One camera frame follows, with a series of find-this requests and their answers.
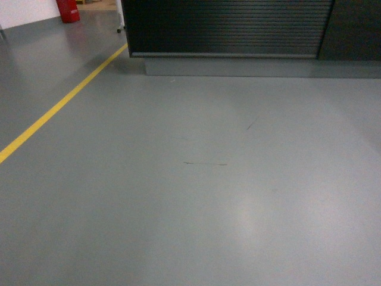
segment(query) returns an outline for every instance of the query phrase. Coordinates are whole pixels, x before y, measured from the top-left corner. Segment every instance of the black roller shutter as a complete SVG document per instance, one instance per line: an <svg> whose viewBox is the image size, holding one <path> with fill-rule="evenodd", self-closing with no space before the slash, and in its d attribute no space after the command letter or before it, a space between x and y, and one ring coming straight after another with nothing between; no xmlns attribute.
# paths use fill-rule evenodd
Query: black roller shutter
<svg viewBox="0 0 381 286"><path fill-rule="evenodd" d="M124 0L132 56L315 58L331 0Z"/></svg>

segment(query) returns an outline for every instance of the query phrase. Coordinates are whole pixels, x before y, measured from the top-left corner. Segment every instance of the gray epoxy floor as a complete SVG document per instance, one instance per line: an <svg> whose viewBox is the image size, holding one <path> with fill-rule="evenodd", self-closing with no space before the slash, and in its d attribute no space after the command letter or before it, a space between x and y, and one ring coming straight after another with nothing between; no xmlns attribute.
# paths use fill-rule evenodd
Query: gray epoxy floor
<svg viewBox="0 0 381 286"><path fill-rule="evenodd" d="M81 15L50 61L0 45L3 147L125 43ZM125 51L0 165L0 285L380 285L380 174L381 80L148 77Z"/></svg>

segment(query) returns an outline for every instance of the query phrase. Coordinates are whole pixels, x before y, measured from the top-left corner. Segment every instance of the floor marking line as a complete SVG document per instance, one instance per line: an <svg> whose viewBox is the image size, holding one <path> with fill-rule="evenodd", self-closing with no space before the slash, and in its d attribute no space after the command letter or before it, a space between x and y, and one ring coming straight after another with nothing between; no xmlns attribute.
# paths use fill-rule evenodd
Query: floor marking line
<svg viewBox="0 0 381 286"><path fill-rule="evenodd" d="M38 129L40 129L50 118L61 110L78 92L80 92L94 77L96 77L110 62L115 60L127 48L127 44L123 45L116 51L110 58L105 60L99 67L97 67L91 74L89 74L83 81L81 81L72 91L64 96L58 103L56 103L49 111L41 116L34 124L26 129L19 137L13 140L0 152L0 164L4 162L14 151L25 143Z"/></svg>

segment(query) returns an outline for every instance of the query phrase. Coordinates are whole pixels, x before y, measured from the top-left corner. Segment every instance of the fire extinguisher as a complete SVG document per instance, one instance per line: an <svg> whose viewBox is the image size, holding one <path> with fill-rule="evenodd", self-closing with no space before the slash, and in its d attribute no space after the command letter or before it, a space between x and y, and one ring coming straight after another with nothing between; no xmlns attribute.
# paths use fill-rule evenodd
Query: fire extinguisher
<svg viewBox="0 0 381 286"><path fill-rule="evenodd" d="M79 21L79 12L76 0L56 0L62 22L72 23Z"/></svg>

